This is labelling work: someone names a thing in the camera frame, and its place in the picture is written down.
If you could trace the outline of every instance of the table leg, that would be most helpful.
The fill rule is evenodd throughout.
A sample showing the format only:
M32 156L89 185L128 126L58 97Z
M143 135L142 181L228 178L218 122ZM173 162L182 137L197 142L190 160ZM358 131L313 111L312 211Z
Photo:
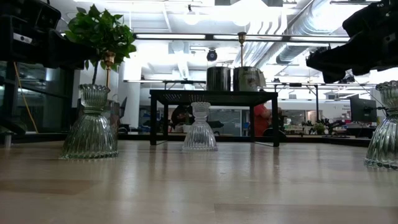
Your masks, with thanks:
M167 136L169 135L169 106L164 106L163 112L163 140L167 140Z
M256 134L254 132L254 106L250 106L250 141L254 142Z
M278 118L278 98L272 99L272 128L274 130L274 147L279 146L279 118Z
M151 146L156 145L156 114L157 114L157 98L155 95L150 96L150 144Z

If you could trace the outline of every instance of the glass vase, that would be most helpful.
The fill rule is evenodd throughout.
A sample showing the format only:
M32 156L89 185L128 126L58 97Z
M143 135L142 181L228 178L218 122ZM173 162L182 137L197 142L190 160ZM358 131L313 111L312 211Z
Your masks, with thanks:
M96 159L116 157L117 140L108 120L101 114L107 103L109 88L101 85L80 85L84 115L73 125L65 142L61 158Z
M397 169L398 163L398 81L376 86L389 116L376 128L364 160L369 166Z
M191 105L195 122L185 137L182 149L186 151L216 151L216 138L210 125L206 122L210 104L196 102Z

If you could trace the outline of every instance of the plant stem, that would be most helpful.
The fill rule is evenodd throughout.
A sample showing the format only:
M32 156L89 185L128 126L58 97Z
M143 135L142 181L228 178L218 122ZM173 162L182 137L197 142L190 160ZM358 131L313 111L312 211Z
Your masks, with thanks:
M98 64L99 64L99 60L97 60L95 62L95 66L94 66L94 75L93 75L93 85L95 84L95 80L97 79L97 70L98 70Z

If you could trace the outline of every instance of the computer monitor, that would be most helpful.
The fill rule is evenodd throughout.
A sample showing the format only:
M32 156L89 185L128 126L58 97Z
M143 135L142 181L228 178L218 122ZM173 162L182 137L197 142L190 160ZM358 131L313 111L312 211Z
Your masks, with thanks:
M376 101L350 98L351 120L359 122L377 122Z

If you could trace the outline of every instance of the security camera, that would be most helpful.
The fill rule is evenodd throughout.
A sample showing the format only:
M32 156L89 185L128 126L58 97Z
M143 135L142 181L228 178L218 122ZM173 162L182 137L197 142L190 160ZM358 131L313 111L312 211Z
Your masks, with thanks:
M209 52L207 53L207 61L214 62L215 60L217 60L216 50L210 49Z

